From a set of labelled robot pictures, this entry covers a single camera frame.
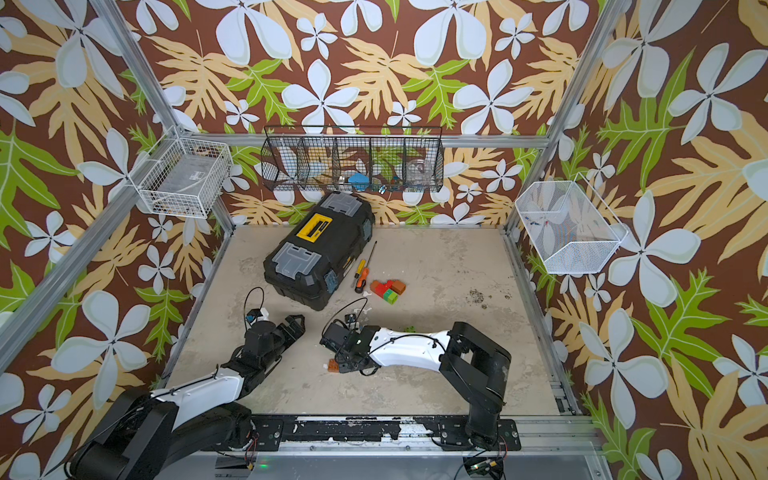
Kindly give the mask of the dark green lego brick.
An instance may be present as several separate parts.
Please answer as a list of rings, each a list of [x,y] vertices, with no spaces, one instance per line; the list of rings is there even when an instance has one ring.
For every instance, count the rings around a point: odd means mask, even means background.
[[[389,303],[389,304],[394,304],[394,303],[395,303],[395,302],[398,300],[398,298],[399,298],[399,295],[398,295],[396,292],[394,292],[393,290],[391,290],[391,289],[387,289],[387,290],[386,290],[386,291],[383,293],[383,296],[382,296],[382,298],[383,298],[383,299],[384,299],[384,300],[385,300],[387,303]]]

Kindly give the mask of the red long lego brick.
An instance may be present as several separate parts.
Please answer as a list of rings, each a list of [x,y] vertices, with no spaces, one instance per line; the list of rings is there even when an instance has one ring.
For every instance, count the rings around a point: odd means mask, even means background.
[[[369,289],[372,293],[383,299],[386,299],[389,295],[389,284],[387,282],[382,283],[374,280],[370,283]]]

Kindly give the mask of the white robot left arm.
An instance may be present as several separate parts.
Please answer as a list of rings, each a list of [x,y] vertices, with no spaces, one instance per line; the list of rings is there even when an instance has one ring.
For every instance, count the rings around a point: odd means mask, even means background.
[[[131,389],[110,407],[85,444],[65,463],[69,479],[153,479],[199,450],[244,446],[254,438],[240,404],[306,331],[302,315],[249,324],[242,346],[213,373],[151,392]]]

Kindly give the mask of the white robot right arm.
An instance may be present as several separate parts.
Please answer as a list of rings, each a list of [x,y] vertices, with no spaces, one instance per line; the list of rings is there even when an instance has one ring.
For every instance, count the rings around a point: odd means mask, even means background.
[[[469,405],[465,431],[472,444],[498,445],[512,357],[474,326],[457,321],[449,330],[406,333],[375,325],[353,329],[334,321],[319,344],[334,353],[341,373],[375,373],[390,366],[440,373]]]

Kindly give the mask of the black toolbox with yellow label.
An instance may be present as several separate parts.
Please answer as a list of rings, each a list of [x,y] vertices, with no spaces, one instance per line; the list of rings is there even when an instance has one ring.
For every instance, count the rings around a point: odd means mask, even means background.
[[[323,310],[348,269],[372,238],[369,202],[345,192],[330,192],[268,255],[266,283],[288,299]]]

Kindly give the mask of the blue object in basket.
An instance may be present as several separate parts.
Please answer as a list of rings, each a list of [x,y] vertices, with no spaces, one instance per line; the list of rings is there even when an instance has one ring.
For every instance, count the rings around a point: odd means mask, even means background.
[[[347,183],[356,190],[366,190],[370,185],[370,179],[362,173],[355,173],[347,179]]]

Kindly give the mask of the orange handled screwdriver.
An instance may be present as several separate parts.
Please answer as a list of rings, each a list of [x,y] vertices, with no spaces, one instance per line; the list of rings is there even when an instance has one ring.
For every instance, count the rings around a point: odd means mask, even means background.
[[[369,274],[369,268],[368,267],[364,267],[361,270],[359,278],[357,279],[357,282],[355,284],[354,290],[355,290],[356,293],[358,293],[358,294],[362,294],[363,293],[365,285],[366,285],[366,282],[367,282],[368,274]]]

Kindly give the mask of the yellow handled screwdriver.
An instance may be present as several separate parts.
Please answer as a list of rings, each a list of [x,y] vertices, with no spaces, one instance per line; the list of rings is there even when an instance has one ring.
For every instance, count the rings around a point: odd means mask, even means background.
[[[369,254],[368,258],[367,259],[362,259],[359,262],[358,267],[357,267],[356,272],[355,272],[355,275],[354,275],[355,279],[359,279],[362,276],[363,271],[365,270],[365,268],[367,267],[368,263],[370,262],[370,260],[372,258],[373,251],[374,251],[374,249],[376,247],[376,244],[377,244],[377,242],[374,242],[374,245],[371,248],[371,251],[370,251],[370,254]]]

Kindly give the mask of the black mounting rail base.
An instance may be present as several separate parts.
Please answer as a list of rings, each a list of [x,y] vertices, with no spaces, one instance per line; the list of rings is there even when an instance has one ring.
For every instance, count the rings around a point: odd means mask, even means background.
[[[468,433],[465,415],[254,415],[259,452],[474,452],[484,447]]]

